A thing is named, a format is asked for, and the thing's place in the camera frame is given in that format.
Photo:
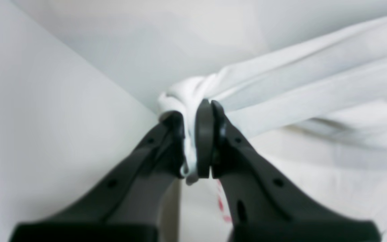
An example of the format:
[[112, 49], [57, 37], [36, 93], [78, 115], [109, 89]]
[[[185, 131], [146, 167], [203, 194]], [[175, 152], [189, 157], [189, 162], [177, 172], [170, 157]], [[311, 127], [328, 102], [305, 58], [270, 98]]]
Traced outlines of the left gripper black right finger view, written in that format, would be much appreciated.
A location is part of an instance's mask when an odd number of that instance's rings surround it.
[[229, 242], [380, 242], [376, 225], [350, 219], [301, 191], [232, 125], [217, 101], [196, 113], [198, 177], [218, 179], [232, 218]]

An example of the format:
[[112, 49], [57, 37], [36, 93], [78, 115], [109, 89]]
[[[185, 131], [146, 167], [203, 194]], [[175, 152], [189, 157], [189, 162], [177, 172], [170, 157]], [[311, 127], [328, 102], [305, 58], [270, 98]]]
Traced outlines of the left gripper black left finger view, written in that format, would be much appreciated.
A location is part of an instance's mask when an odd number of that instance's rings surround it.
[[18, 224], [11, 242], [158, 242], [160, 203], [180, 178], [184, 122], [170, 112], [135, 149], [69, 207]]

